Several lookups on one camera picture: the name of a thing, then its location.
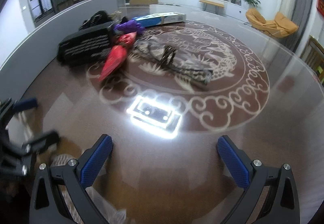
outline orange chair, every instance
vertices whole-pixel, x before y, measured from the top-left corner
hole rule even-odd
[[[274,20],[265,20],[256,8],[250,8],[245,13],[245,16],[252,27],[260,30],[267,36],[286,37],[298,30],[298,26],[281,12],[276,14]]]

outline table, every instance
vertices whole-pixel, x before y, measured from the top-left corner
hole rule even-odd
[[[41,103],[32,130],[58,130],[58,153],[76,158],[102,133],[111,135],[112,157],[94,187],[117,210],[126,209],[126,223],[137,224],[220,223],[242,193],[216,152],[218,137],[227,134],[251,159],[290,164],[307,223],[324,199],[324,97],[312,70],[231,18],[168,5],[120,10],[129,18],[185,13],[186,23],[148,29],[141,39],[209,62],[213,81],[202,90],[130,54],[123,72],[101,85],[100,64],[69,70],[53,60],[23,97]],[[131,122],[126,109],[137,95],[157,95],[177,108],[182,121],[173,138]]]
[[[204,11],[206,11],[206,8],[207,8],[207,5],[208,4],[211,4],[211,5],[214,5],[215,6],[215,14],[216,14],[216,11],[218,8],[224,8],[224,5],[223,4],[220,4],[220,3],[216,3],[216,2],[213,2],[213,1],[208,1],[208,0],[199,0],[200,3],[204,3]]]

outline silver bolt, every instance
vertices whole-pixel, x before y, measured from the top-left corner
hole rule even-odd
[[[29,153],[29,151],[30,151],[30,144],[26,145],[26,147],[25,147],[25,152]]]
[[[42,163],[39,165],[40,170],[44,170],[46,168],[46,164]]]
[[[21,167],[21,173],[22,173],[23,176],[27,175],[27,166],[23,165]]]
[[[71,159],[67,163],[68,163],[69,166],[74,166],[77,163],[77,160],[76,159]]]
[[[262,163],[261,163],[260,160],[254,160],[254,161],[253,161],[253,164],[254,164],[255,166],[261,166],[261,165],[262,165]]]
[[[286,170],[290,169],[290,165],[288,165],[288,164],[284,164],[283,166],[284,166],[284,169],[286,169]]]

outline purple glove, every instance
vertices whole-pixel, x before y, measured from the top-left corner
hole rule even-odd
[[[138,35],[143,34],[145,30],[145,28],[142,27],[140,23],[136,23],[135,20],[130,20],[123,24],[117,24],[114,29],[122,31],[125,34],[137,32]]]

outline circular floral pattern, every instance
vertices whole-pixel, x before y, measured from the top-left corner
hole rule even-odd
[[[257,116],[269,96],[265,67],[251,49],[228,33],[194,21],[148,28],[139,46],[151,42],[155,56],[163,45],[177,49],[174,64],[182,68],[199,64],[213,70],[211,82],[196,85],[187,76],[163,69],[140,56],[128,56],[121,71],[100,86],[100,63],[89,67],[87,77],[99,90],[102,102],[125,110],[137,95],[155,98],[183,115],[181,131],[221,131]]]

